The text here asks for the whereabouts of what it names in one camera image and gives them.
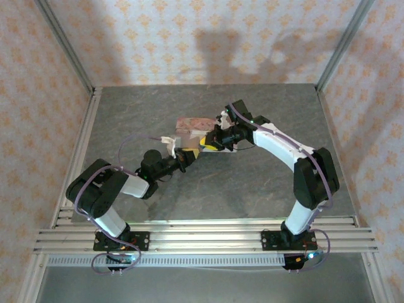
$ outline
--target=cable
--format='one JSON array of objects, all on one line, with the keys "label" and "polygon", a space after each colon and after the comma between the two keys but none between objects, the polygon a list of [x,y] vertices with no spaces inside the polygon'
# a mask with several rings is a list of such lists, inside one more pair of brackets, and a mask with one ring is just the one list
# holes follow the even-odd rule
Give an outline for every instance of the cable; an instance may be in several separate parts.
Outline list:
[{"label": "cable", "polygon": [[321,229],[311,229],[310,231],[311,231],[311,232],[320,232],[320,233],[322,233],[322,234],[326,237],[326,240],[327,240],[327,251],[326,251],[325,253],[323,253],[323,254],[324,254],[324,257],[320,260],[319,263],[316,263],[315,265],[310,266],[310,267],[308,267],[308,268],[302,268],[301,270],[288,270],[289,273],[290,273],[290,272],[300,273],[301,271],[313,270],[313,269],[317,268],[318,266],[322,265],[322,264],[327,260],[328,256],[330,255],[331,241],[330,241],[330,238],[328,237],[327,233],[326,233],[325,231],[321,230]]},{"label": "cable", "polygon": [[173,174],[169,175],[170,177],[168,178],[168,180],[163,180],[163,179],[158,179],[160,182],[169,182],[173,176]]},{"label": "cable", "polygon": [[110,260],[110,261],[113,261],[113,262],[118,263],[118,265],[127,264],[127,263],[123,263],[122,260],[118,260],[118,259],[112,258],[112,257],[110,257],[110,256],[107,256],[107,259]]},{"label": "cable", "polygon": [[159,137],[153,137],[153,136],[148,136],[147,134],[131,134],[130,136],[126,137],[124,139],[124,141],[122,141],[121,145],[119,145],[118,148],[118,163],[121,167],[123,167],[122,162],[121,162],[121,150],[122,147],[130,140],[132,140],[135,137],[140,137],[140,138],[146,138],[146,139],[151,139],[151,140],[155,140],[155,141],[161,141],[162,139]]},{"label": "cable", "polygon": [[281,133],[276,133],[276,132],[274,132],[274,131],[271,130],[271,129],[265,128],[265,127],[263,127],[263,126],[261,126],[261,125],[259,125],[259,124],[256,124],[256,123],[251,122],[249,119],[245,118],[242,114],[240,114],[240,113],[237,111],[237,109],[235,109],[235,107],[234,107],[233,104],[230,103],[229,106],[230,106],[230,108],[234,111],[234,113],[235,113],[240,119],[242,119],[243,121],[245,121],[245,122],[247,122],[247,123],[249,123],[249,124],[255,126],[256,128],[258,128],[258,129],[260,129],[260,130],[262,130],[262,131],[266,131],[267,133],[273,134],[274,136],[278,136],[278,137],[281,138],[282,140],[284,140],[284,141],[286,141],[287,143],[289,143],[290,145],[292,145],[294,148],[296,148],[296,149],[298,149],[299,151],[301,151],[302,153],[304,153],[304,154],[310,159],[310,161],[314,164],[314,166],[316,167],[316,169],[317,169],[317,171],[318,171],[318,173],[319,173],[319,175],[320,175],[320,178],[321,178],[321,180],[322,180],[322,182],[323,182],[323,184],[324,184],[325,190],[326,190],[326,192],[327,192],[328,201],[330,201],[330,205],[328,205],[328,206],[322,205],[322,206],[319,206],[318,209],[320,209],[320,211],[321,211],[321,210],[323,210],[323,209],[330,209],[330,208],[333,207],[333,205],[334,205],[333,196],[332,196],[332,194],[331,194],[330,187],[328,186],[328,182],[327,182],[327,180],[326,180],[326,177],[325,177],[323,171],[321,170],[320,165],[317,163],[316,159],[314,159],[314,157],[313,157],[308,151],[306,151],[306,150],[303,149],[303,148],[300,149],[300,145],[298,145],[296,142],[294,142],[293,140],[291,140],[291,139],[288,138],[287,136],[284,136],[284,135],[281,134]]},{"label": "cable", "polygon": [[250,146],[250,147],[247,147],[247,148],[240,148],[240,149],[237,149],[237,148],[233,148],[234,150],[249,150],[250,148],[254,148],[256,145],[254,144],[253,146]]},{"label": "cable", "polygon": [[[110,238],[110,239],[113,240],[114,242],[120,243],[120,244],[125,245],[125,246],[130,246],[130,247],[132,247],[133,249],[135,249],[135,250],[139,253],[138,257],[136,258],[136,260],[135,260],[131,265],[129,265],[128,267],[126,267],[126,268],[124,268],[124,269],[120,269],[120,270],[119,270],[120,274],[122,274],[124,271],[127,271],[127,270],[130,270],[130,269],[134,268],[134,267],[136,266],[136,264],[139,263],[139,261],[140,261],[140,259],[141,259],[141,251],[140,251],[140,249],[139,249],[137,246],[135,246],[134,244],[132,244],[132,243],[128,243],[128,242],[119,240],[118,238],[115,238],[115,237],[111,236],[106,230],[104,230],[104,229],[95,221],[94,218],[90,217],[87,212],[85,212],[85,211],[83,211],[82,209],[79,209],[79,208],[78,208],[78,202],[79,202],[81,196],[83,195],[84,191],[86,190],[86,188],[87,188],[87,187],[90,185],[90,183],[96,178],[96,176],[98,176],[98,175],[101,174],[102,172],[105,172],[105,171],[108,170],[108,169],[117,169],[117,170],[125,171],[122,167],[117,167],[117,166],[114,166],[114,165],[107,165],[107,166],[105,166],[105,167],[102,167],[102,168],[98,169],[94,174],[92,174],[92,176],[91,176],[90,178],[88,178],[88,180],[84,183],[83,187],[79,190],[79,192],[78,192],[78,194],[77,194],[77,197],[76,197],[76,199],[74,200],[74,210],[75,210],[79,215],[84,216],[87,220],[91,221],[99,230],[102,231],[102,233],[103,233],[104,235],[106,235],[108,238]],[[101,275],[101,276],[111,275],[111,273],[110,273],[110,272],[101,272],[101,271],[98,271],[98,270],[95,269],[95,267],[94,267],[94,262],[95,262],[95,260],[96,260],[98,257],[100,257],[100,256],[110,256],[110,257],[112,257],[112,258],[113,258],[113,257],[116,257],[116,256],[120,256],[120,257],[131,257],[131,258],[133,257],[132,254],[111,254],[111,253],[109,253],[109,252],[102,252],[102,253],[96,255],[96,256],[92,259],[91,268],[92,268],[92,270],[93,270],[96,274]]]}]

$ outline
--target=orange floral wallpaper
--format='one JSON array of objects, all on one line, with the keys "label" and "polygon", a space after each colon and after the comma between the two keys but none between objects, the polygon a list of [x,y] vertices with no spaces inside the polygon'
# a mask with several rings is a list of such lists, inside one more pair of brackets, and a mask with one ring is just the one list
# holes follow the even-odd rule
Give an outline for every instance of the orange floral wallpaper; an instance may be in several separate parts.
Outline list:
[{"label": "orange floral wallpaper", "polygon": [[376,1],[326,87],[348,187],[404,298],[404,7]]},{"label": "orange floral wallpaper", "polygon": [[0,1],[0,302],[48,227],[88,95],[32,0]]},{"label": "orange floral wallpaper", "polygon": [[50,0],[95,86],[315,83],[359,0]]}]

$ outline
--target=black mounting plate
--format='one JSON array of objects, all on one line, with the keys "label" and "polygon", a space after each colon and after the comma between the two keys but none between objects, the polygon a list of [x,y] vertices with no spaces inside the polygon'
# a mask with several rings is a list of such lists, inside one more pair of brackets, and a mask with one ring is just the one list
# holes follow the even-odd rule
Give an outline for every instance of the black mounting plate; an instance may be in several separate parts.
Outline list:
[{"label": "black mounting plate", "polygon": [[[149,232],[136,232],[130,231],[129,237],[127,242],[134,244],[138,247],[141,251],[148,251],[149,244],[150,244],[150,233]],[[117,243],[102,232],[95,233],[95,240],[94,240],[94,251],[119,251],[124,253],[125,251],[134,251],[133,247],[128,247],[127,249],[121,249],[120,243]]]},{"label": "black mounting plate", "polygon": [[317,242],[313,239],[316,239],[316,234],[308,232],[301,239],[288,243],[283,240],[280,230],[263,230],[261,232],[263,251],[316,251]]}]

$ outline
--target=gray marble surface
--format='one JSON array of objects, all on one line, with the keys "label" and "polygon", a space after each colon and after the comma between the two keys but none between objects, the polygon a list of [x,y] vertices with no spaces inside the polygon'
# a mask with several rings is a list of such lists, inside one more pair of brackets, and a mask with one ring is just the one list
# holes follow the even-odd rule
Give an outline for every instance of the gray marble surface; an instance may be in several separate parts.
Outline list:
[{"label": "gray marble surface", "polygon": [[[178,85],[104,88],[88,145],[85,167],[97,158],[117,163],[117,149],[131,133],[174,134],[178,117],[215,117],[229,102],[243,99],[254,116],[269,118],[305,145],[332,153],[341,188],[335,205],[322,215],[353,215],[326,120],[310,84]],[[239,148],[249,143],[240,143]],[[122,160],[137,169],[148,149],[167,156],[165,145],[143,138],[128,143]],[[229,153],[203,153],[185,174],[176,172],[148,200],[120,194],[114,208],[127,221],[286,217],[294,204],[292,172],[279,159],[255,147]]]}]

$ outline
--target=yellow object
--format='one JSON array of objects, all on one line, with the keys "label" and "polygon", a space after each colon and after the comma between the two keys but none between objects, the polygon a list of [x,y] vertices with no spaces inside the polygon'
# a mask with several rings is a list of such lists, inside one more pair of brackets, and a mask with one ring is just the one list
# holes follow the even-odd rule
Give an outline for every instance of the yellow object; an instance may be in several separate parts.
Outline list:
[{"label": "yellow object", "polygon": [[199,145],[201,145],[203,148],[207,148],[208,150],[217,150],[217,148],[215,148],[214,146],[206,145],[205,140],[206,140],[206,137],[203,137],[201,139],[201,141],[199,141]]},{"label": "yellow object", "polygon": [[182,150],[184,150],[185,152],[190,152],[190,151],[194,152],[195,159],[197,159],[199,156],[199,149],[197,149],[197,148],[183,148]]}]

